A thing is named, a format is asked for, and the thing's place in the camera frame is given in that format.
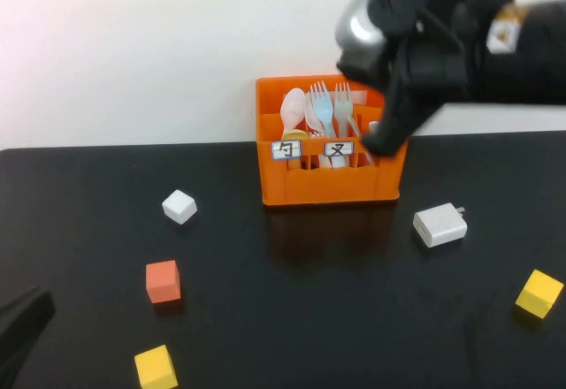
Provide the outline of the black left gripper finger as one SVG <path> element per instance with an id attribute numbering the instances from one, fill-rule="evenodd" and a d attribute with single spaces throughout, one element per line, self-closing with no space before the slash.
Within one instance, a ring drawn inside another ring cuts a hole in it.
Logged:
<path id="1" fill-rule="evenodd" d="M 35 286 L 1 306 L 1 387 L 12 388 L 55 313 L 51 293 Z"/>

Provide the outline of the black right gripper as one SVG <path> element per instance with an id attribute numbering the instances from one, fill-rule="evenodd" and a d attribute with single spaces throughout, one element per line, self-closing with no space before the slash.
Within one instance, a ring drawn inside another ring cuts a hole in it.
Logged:
<path id="1" fill-rule="evenodd" d="M 385 95 L 376 130 L 362 138 L 393 156 L 451 96 L 470 83 L 470 41 L 454 23 L 469 0 L 351 0 L 338 23 L 338 68 Z"/>

